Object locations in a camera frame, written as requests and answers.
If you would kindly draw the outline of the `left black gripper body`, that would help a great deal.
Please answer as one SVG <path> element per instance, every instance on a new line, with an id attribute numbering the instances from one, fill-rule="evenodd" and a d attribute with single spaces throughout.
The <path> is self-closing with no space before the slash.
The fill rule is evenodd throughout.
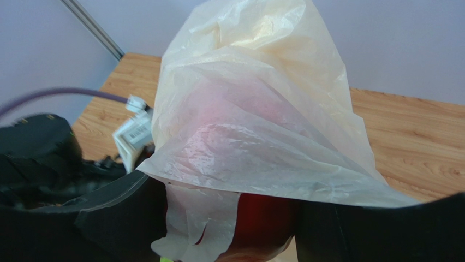
<path id="1" fill-rule="evenodd" d="M 136 167 L 138 167 L 145 159 L 153 155 L 155 148 L 156 147 L 153 143 L 145 145 L 136 159 Z"/>

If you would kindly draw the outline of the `banana print plastic bag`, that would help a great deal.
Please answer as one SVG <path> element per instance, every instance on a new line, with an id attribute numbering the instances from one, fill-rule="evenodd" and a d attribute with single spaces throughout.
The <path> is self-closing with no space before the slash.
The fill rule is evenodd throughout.
<path id="1" fill-rule="evenodd" d="M 262 261 L 284 250 L 230 250 L 247 194 L 356 206 L 416 200 L 376 170 L 345 65 L 312 1 L 207 1 L 162 58 L 151 132 L 139 165 L 165 184 L 173 261 Z"/>

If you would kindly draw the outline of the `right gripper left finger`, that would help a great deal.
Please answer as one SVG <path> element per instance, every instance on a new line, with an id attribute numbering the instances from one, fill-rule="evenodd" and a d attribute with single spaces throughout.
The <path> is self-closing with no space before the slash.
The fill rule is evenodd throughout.
<path id="1" fill-rule="evenodd" d="M 58 207 L 33 212 L 36 261 L 160 261 L 165 185 L 135 171 Z"/>

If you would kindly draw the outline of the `red fake fruit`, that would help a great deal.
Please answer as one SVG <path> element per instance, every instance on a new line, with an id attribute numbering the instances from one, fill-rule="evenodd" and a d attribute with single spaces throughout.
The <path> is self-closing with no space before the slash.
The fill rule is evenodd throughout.
<path id="1" fill-rule="evenodd" d="M 239 198 L 234 237 L 217 261 L 269 261 L 290 245 L 300 202 L 246 194 Z"/>

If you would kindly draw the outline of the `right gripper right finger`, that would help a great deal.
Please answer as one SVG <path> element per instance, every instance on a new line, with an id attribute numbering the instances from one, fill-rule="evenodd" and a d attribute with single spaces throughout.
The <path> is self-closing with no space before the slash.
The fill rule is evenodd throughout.
<path id="1" fill-rule="evenodd" d="M 402 208 L 304 202 L 298 261 L 464 261 L 464 200 Z"/>

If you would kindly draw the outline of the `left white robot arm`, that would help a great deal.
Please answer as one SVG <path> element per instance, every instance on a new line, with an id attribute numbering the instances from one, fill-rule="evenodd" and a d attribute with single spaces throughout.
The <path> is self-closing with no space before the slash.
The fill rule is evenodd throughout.
<path id="1" fill-rule="evenodd" d="M 118 202 L 166 211 L 158 181 L 121 156 L 83 157 L 67 120 L 39 114 L 1 128 L 1 216 L 79 213 Z"/>

